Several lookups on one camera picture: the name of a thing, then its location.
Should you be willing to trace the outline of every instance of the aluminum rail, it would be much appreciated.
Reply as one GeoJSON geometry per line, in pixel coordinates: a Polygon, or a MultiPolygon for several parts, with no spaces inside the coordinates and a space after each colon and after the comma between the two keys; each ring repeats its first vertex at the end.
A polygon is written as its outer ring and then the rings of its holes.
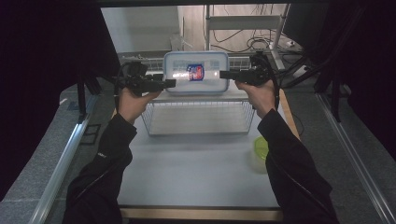
{"type": "Polygon", "coordinates": [[[350,141],[347,132],[344,130],[342,123],[337,122],[337,120],[332,115],[330,111],[330,103],[324,94],[317,94],[318,100],[324,110],[327,119],[329,120],[338,140],[340,141],[342,147],[346,151],[346,154],[351,162],[353,168],[355,169],[358,178],[360,179],[364,189],[366,190],[369,198],[371,199],[376,211],[382,219],[384,224],[395,224],[396,219],[392,214],[389,204],[381,192],[379,186],[375,183],[371,177],[369,171],[364,165],[358,151],[353,146],[350,141]]]}
{"type": "Polygon", "coordinates": [[[38,202],[37,207],[35,208],[35,211],[30,218],[30,224],[45,222],[47,215],[52,207],[53,201],[58,194],[59,188],[64,181],[64,176],[67,173],[71,161],[73,160],[74,154],[81,140],[81,137],[84,134],[85,128],[90,121],[91,112],[93,111],[93,107],[97,101],[97,98],[98,96],[94,95],[89,98],[87,103],[87,116],[80,124],[76,125],[74,131],[70,135],[69,141],[64,148],[64,152],[62,153],[62,156],[59,159],[51,178],[49,179],[49,183],[44,189],[40,201],[38,202]]]}

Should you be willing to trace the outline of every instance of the black sleeve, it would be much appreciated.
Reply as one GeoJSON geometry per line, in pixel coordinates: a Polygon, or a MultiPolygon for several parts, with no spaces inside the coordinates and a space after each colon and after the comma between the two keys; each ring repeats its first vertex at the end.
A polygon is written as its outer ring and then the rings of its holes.
{"type": "Polygon", "coordinates": [[[108,123],[97,154],[68,187],[63,223],[122,222],[117,197],[135,135],[136,128],[120,114],[108,123]]]}
{"type": "Polygon", "coordinates": [[[330,199],[332,187],[285,120],[271,110],[258,129],[268,142],[266,167],[283,223],[338,223],[330,199]]]}

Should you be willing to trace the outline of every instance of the person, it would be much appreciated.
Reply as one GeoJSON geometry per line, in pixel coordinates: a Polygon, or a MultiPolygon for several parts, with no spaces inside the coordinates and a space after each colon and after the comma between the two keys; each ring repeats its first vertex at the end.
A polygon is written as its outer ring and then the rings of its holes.
{"type": "MultiPolygon", "coordinates": [[[[276,111],[274,83],[270,80],[260,87],[237,81],[235,84],[247,93],[262,119],[258,129],[268,142],[266,167],[283,212],[282,223],[339,223],[330,198],[332,187],[276,111]]],[[[122,222],[117,197],[122,173],[132,161],[129,144],[136,135],[134,121],[159,94],[136,97],[122,90],[119,112],[102,134],[97,154],[69,185],[63,223],[122,222]]]]}

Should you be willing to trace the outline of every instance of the floor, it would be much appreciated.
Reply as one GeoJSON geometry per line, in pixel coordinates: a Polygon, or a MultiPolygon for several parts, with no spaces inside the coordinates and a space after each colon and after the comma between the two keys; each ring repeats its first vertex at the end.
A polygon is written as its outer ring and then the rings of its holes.
{"type": "MultiPolygon", "coordinates": [[[[268,11],[268,7],[270,6],[263,6],[264,9],[267,8],[264,11],[268,11]]],[[[247,7],[246,11],[248,13],[253,12],[254,14],[259,11],[261,12],[261,8],[262,6],[251,6],[247,7]]],[[[201,20],[202,10],[194,11],[197,13],[195,18],[200,18],[201,20]]],[[[229,13],[233,15],[234,12],[231,7],[217,6],[215,7],[215,15],[217,13],[229,13]]],[[[192,35],[186,29],[185,40],[194,46],[193,50],[202,50],[204,45],[203,33],[199,30],[197,32],[199,33],[198,35],[192,35]]],[[[264,34],[265,32],[256,31],[256,33],[264,34]]],[[[216,32],[218,40],[226,38],[231,34],[233,32],[216,32]]],[[[226,49],[244,49],[247,39],[251,38],[252,34],[251,31],[245,31],[243,35],[242,33],[238,34],[220,44],[226,49]]],[[[298,55],[286,55],[284,57],[284,64],[290,66],[299,57],[298,55]]],[[[293,76],[288,76],[284,81],[288,82],[292,79],[293,76]]],[[[337,216],[341,223],[347,224],[386,223],[383,222],[377,213],[372,203],[373,199],[369,197],[367,188],[363,186],[357,176],[354,166],[324,113],[318,97],[313,91],[315,81],[316,77],[311,77],[294,88],[285,90],[285,93],[302,142],[312,154],[319,172],[333,187],[331,196],[337,216]]],[[[111,117],[114,103],[112,101],[111,87],[103,80],[101,80],[101,85],[104,91],[99,96],[92,113],[90,124],[101,124],[102,127],[105,127],[111,117]]],[[[0,223],[27,223],[35,211],[37,202],[41,198],[44,188],[47,186],[47,182],[57,161],[62,155],[63,149],[67,144],[71,132],[73,132],[78,118],[78,111],[75,107],[77,101],[76,87],[65,90],[60,97],[60,101],[64,99],[66,100],[60,105],[35,155],[26,165],[6,198],[0,203],[0,223]]],[[[388,202],[390,211],[395,214],[396,163],[370,131],[354,115],[347,104],[347,98],[340,100],[340,117],[351,143],[358,151],[367,171],[371,174],[380,192],[382,192],[388,202]]],[[[78,147],[77,154],[71,163],[68,174],[66,174],[54,204],[49,211],[46,223],[60,223],[64,210],[65,189],[79,169],[90,160],[94,153],[95,146],[78,147]]],[[[135,220],[132,223],[154,223],[154,221],[145,222],[135,220]]]]}

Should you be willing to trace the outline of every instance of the wire basket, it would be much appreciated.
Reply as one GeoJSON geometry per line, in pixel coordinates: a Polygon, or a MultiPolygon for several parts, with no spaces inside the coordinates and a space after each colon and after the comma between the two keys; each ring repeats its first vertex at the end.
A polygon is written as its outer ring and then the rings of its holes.
{"type": "MultiPolygon", "coordinates": [[[[230,57],[230,68],[249,69],[248,57],[230,57]]],[[[162,70],[162,59],[150,59],[149,71],[162,70]]],[[[154,100],[142,114],[149,135],[188,133],[248,133],[254,110],[248,98],[154,100]]]]}

